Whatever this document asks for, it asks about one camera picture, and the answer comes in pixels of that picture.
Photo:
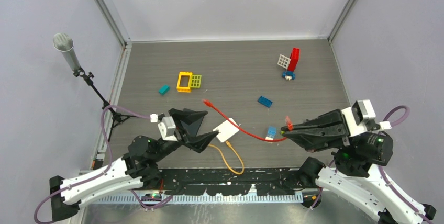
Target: gray wall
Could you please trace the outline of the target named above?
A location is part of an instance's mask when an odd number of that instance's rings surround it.
[[[371,99],[379,119],[396,105],[411,107],[390,131],[396,142],[386,170],[444,223],[444,0],[358,0],[334,49],[352,101]]]
[[[89,166],[101,112],[52,36],[73,37],[80,63],[105,96],[121,48],[94,0],[0,0],[0,7],[0,223],[33,223],[48,179]],[[49,206],[43,221],[51,220]]]
[[[113,0],[132,41],[327,37],[347,0]]]

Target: red cable tip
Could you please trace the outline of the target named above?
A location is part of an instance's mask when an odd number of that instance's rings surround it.
[[[293,123],[291,122],[289,116],[286,116],[286,117],[285,117],[285,122],[287,123],[288,130],[289,130],[289,131],[292,131],[292,130],[293,130]]]
[[[213,103],[211,103],[209,100],[203,99],[202,102],[204,102],[206,106],[213,107]]]

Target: blue lego brick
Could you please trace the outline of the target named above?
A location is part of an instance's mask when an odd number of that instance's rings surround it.
[[[292,72],[292,71],[284,71],[282,73],[282,78],[284,79],[285,76],[291,76],[292,80],[296,79],[296,74],[294,74],[294,72]]]
[[[272,135],[273,137],[274,136],[276,136],[276,132],[277,132],[278,130],[276,129],[276,127],[274,127],[274,126],[270,126],[269,128],[268,128],[268,135]]]
[[[258,102],[261,103],[262,105],[270,108],[270,106],[273,104],[273,102],[271,100],[266,99],[263,96],[260,96],[258,99]]]
[[[160,95],[163,96],[163,95],[165,95],[165,93],[167,93],[169,90],[170,90],[170,87],[169,87],[167,84],[165,84],[165,85],[162,86],[162,88],[160,88],[159,93],[160,93]]]

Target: white bracket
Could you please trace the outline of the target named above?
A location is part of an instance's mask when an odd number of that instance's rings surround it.
[[[346,124],[348,126],[348,130],[350,132],[349,137],[354,137],[364,132],[367,132],[367,126],[365,124],[359,124],[359,125],[356,124],[351,107],[347,107],[345,109],[342,109],[341,111],[342,114],[344,115]]]
[[[85,181],[91,177],[103,173],[105,169],[106,167],[102,167],[78,177],[64,179],[62,180],[60,188],[71,187],[71,185],[73,185],[74,183]],[[61,196],[65,198],[65,201],[63,203],[72,205],[80,199],[85,198],[95,191],[103,189],[104,187],[131,180],[132,177],[126,175],[126,171],[127,167],[125,161],[121,158],[117,159],[111,164],[111,168],[108,170],[108,172],[100,176],[99,178],[61,192]]]
[[[178,141],[174,133],[172,135],[168,134],[169,131],[164,123],[162,122],[158,123],[157,127],[159,128],[160,136],[162,137],[163,140]]]
[[[82,198],[82,202],[79,204],[80,208],[86,207],[89,204],[95,202],[98,199],[104,198],[109,195],[113,195],[125,190],[136,189],[143,187],[143,182],[140,181],[142,177],[133,178],[129,181],[121,181],[114,185],[109,185],[95,192],[90,193],[86,197]]]
[[[378,212],[382,212],[386,208],[398,224],[423,222],[423,219],[386,185],[377,165],[372,165],[368,173],[370,174],[368,178],[343,177],[340,173],[335,173],[331,168],[326,167],[318,173],[319,178],[316,179],[316,185],[346,199],[375,221],[379,220]],[[414,205],[421,214],[425,215],[425,208],[422,204],[407,195],[388,175],[387,178],[404,198]]]

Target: wooden table surface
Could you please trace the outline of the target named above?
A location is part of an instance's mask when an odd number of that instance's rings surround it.
[[[281,78],[284,71],[277,65],[280,54],[290,56],[300,48],[296,80]],[[202,75],[202,86],[191,93],[179,93],[179,72]],[[170,91],[164,96],[158,90],[165,84]],[[257,102],[260,96],[271,101],[271,108]],[[327,40],[229,41],[229,42],[159,42],[135,43],[132,46],[119,105],[143,115],[168,113],[171,108],[207,110],[200,133],[212,131],[224,118],[202,103],[209,99],[238,124],[265,137],[269,126],[285,125],[285,116],[297,124],[348,102],[338,67]],[[115,157],[127,152],[134,137],[159,138],[157,125],[149,120],[129,119],[117,127],[111,146]],[[299,167],[309,156],[323,162],[332,160],[331,151],[307,153],[286,140],[266,143],[239,132],[230,139],[246,167]],[[229,164],[239,167],[232,151],[217,139]],[[213,148],[195,153],[186,147],[159,162],[160,168],[225,167]]]

